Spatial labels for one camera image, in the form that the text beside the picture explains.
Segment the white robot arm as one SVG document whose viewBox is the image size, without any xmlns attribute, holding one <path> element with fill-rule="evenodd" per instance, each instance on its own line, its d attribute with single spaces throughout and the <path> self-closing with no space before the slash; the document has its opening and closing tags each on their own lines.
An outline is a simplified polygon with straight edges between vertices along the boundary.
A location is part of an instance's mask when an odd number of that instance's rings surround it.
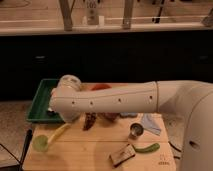
<svg viewBox="0 0 213 171">
<path fill-rule="evenodd" d="M 83 112 L 180 115 L 185 126 L 179 171 L 213 171 L 213 83 L 151 81 L 84 91 L 78 77 L 64 75 L 49 105 L 65 122 Z"/>
</svg>

